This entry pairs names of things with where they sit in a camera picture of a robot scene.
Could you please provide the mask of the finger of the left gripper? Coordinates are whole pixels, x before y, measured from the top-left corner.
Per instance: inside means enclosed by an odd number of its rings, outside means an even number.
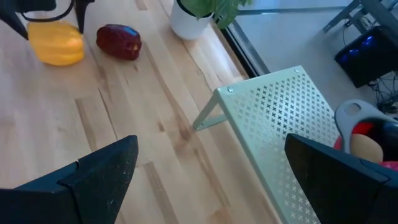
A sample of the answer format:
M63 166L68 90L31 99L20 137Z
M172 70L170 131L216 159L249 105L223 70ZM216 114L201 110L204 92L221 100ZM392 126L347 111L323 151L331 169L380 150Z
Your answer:
M1 0L1 20L21 37L28 39L28 34L24 24L21 22L17 13L21 12L19 1Z
M85 14L89 4L94 3L95 0L75 0L75 14L78 24L78 30L81 34L84 33Z

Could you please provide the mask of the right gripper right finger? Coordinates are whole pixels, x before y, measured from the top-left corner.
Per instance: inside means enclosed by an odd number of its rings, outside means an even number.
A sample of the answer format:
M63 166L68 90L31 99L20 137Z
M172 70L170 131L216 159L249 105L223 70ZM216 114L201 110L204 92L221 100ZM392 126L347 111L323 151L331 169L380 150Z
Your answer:
M397 172L288 134L285 154L321 223L397 224Z

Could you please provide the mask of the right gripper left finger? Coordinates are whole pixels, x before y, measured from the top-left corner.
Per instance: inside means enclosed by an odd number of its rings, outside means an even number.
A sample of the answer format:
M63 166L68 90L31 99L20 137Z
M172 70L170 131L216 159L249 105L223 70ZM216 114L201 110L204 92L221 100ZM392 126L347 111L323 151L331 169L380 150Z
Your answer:
M130 135L14 189L1 189L1 223L114 223L136 166Z

